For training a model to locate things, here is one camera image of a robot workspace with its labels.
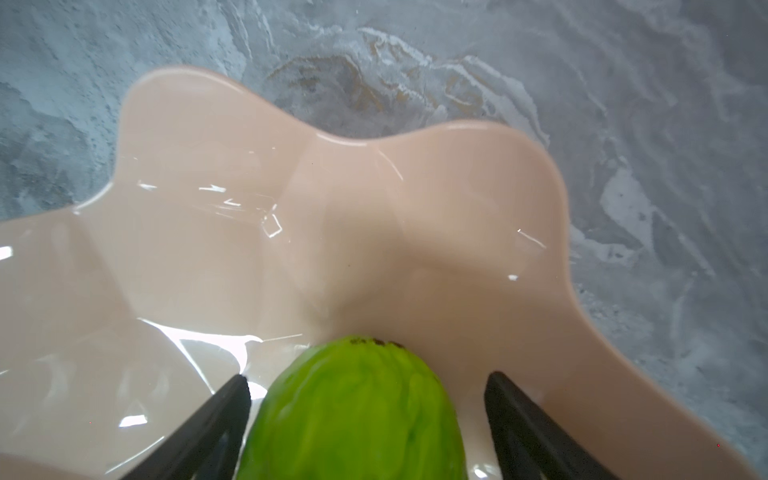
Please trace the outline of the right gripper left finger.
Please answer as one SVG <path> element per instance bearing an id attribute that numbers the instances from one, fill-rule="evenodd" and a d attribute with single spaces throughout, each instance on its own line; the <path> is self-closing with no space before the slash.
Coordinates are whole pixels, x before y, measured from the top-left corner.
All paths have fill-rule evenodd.
<path id="1" fill-rule="evenodd" d="M 247 380 L 228 380 L 127 479 L 232 479 L 250 414 Z"/>

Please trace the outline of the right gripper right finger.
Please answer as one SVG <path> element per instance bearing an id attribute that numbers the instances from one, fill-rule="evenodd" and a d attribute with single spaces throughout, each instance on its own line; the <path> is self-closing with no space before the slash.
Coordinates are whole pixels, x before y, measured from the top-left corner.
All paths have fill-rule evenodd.
<path id="1" fill-rule="evenodd" d="M 488 376 L 484 405 L 503 479 L 617 478 L 504 373 Z"/>

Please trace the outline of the green custard apple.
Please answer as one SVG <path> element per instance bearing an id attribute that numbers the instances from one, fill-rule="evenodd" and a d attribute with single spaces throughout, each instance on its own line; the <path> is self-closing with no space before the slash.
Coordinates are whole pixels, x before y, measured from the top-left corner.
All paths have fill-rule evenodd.
<path id="1" fill-rule="evenodd" d="M 453 403 L 395 342 L 348 336 L 303 352 L 272 383 L 240 479 L 465 479 Z"/>

